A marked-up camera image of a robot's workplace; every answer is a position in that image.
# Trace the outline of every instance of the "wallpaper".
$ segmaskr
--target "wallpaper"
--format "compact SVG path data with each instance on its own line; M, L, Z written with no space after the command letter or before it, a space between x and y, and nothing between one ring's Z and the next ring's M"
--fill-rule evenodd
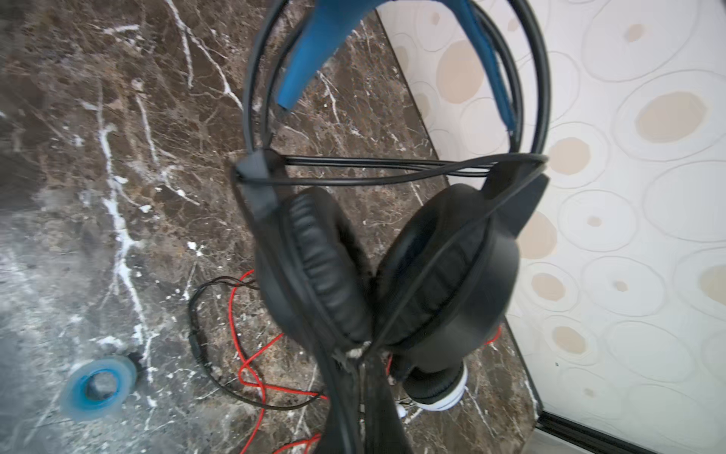
M507 318L544 408L663 454L724 453L726 7L530 2L552 67L551 183L519 239ZM527 147L529 48L505 0L480 5L521 71ZM379 13L440 158L505 152L452 13L434 1Z

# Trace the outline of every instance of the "black baseboard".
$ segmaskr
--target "black baseboard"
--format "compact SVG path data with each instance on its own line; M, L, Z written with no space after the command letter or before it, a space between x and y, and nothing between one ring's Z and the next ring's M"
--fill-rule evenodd
M537 428L594 454L658 454L547 411L539 416Z

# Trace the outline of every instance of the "white ear cup trim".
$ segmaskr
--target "white ear cup trim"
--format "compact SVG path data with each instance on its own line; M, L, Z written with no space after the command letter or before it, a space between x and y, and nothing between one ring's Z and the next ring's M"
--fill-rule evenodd
M421 404L419 402L416 402L416 405L419 408L422 408L423 410L428 411L444 411L448 410L461 400L462 397L464 397L464 391L466 388L466 381L469 378L469 370L466 368L466 363L464 363L464 373L461 375L461 379L456 383L456 386L445 396L443 396L441 399L437 400L433 404Z

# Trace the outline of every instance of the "headphones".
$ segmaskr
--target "headphones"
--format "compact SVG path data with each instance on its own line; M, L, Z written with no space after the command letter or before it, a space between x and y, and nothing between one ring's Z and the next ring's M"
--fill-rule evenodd
M383 350L393 355L391 375L421 408L446 410L458 402L468 375L462 359L503 321L518 271L516 238L547 186L542 148L549 122L549 67L530 6L526 0L510 0L532 49L539 88L531 152L517 153L523 102L505 40L473 1L441 2L456 15L485 67L510 130L510 153L457 163L286 156L271 149L270 106L277 104L283 113L291 109L314 72L381 0L317 0L288 35L269 71L261 147L253 135L256 73L286 0L269 10L249 59L243 128L248 149L254 151L233 167L232 189L256 239L256 279L267 308L281 329L316 357L325 382L331 411L316 453L410 452L380 359ZM287 166L413 172L310 179L290 178ZM486 180L480 190L456 184L431 198L406 223L375 271L347 216L319 187L396 184L443 174ZM299 185L311 187L293 192Z

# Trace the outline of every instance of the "black headphones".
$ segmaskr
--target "black headphones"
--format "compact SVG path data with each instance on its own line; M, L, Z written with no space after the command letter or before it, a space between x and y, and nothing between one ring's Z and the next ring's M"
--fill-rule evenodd
M232 169L237 203L256 239L257 283L276 323L320 366L332 407L316 453L409 452L380 352L393 354L391 375L403 381L409 396L435 407L449 402L444 397L463 393L463 357L490 339L502 322L518 271L515 240L548 182L542 148L550 82L542 35L526 1L510 0L538 75L531 153L517 153L523 106L513 58L501 33L472 1L478 26L509 81L515 118L510 153L460 163L284 156L269 146L269 106L285 58L308 17L273 59L261 111L262 148L254 143L252 97L261 54L285 3L271 8L249 60L243 126L248 149L255 151ZM287 175L290 165L414 172L374 179L301 179ZM486 181L480 190L458 184L431 198L408 221L375 272L347 216L331 194L317 187L393 184L442 174L484 176ZM293 192L295 185L313 187ZM359 430L361 390L365 440Z

